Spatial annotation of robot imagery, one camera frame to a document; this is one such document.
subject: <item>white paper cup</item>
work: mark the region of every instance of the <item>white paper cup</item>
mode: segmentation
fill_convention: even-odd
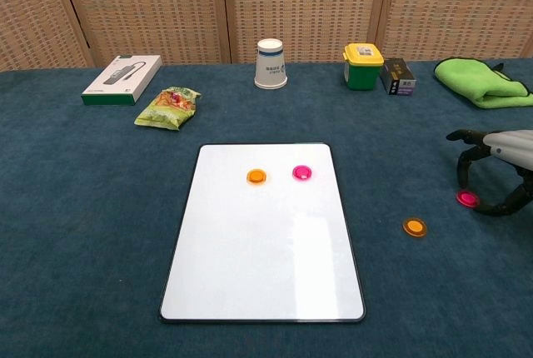
[[[254,83],[261,89],[279,89],[286,85],[285,58],[281,40],[263,39],[257,42]]]

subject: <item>blue carpet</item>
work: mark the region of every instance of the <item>blue carpet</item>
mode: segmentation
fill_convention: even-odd
[[[0,73],[0,356],[533,356],[533,204],[493,218],[455,200],[458,128],[531,129],[533,107],[484,111],[411,64],[412,97],[353,92],[342,64],[162,67],[137,105],[83,106],[98,69]],[[505,71],[533,90],[533,60]],[[136,127],[165,87],[202,93],[181,131]],[[157,318],[204,143],[331,146],[359,267],[358,324],[163,325]],[[495,158],[471,184],[501,201]],[[428,225],[409,237],[404,219]]]

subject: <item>green towel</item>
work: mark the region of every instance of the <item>green towel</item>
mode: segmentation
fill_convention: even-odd
[[[435,76],[451,90],[481,108],[533,106],[533,94],[522,82],[473,58],[448,58],[435,67]]]

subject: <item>small black box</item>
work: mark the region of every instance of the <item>small black box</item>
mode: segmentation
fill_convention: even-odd
[[[388,94],[410,96],[416,79],[403,58],[387,58],[381,67],[380,78]]]

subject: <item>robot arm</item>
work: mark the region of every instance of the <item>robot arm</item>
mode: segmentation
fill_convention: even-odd
[[[510,215],[533,200],[533,131],[477,132],[460,129],[450,133],[446,139],[474,145],[464,151],[457,162],[457,180],[461,188],[468,187],[471,163],[489,156],[511,164],[523,178],[522,184],[502,203],[491,206],[481,201],[475,211],[491,216]]]

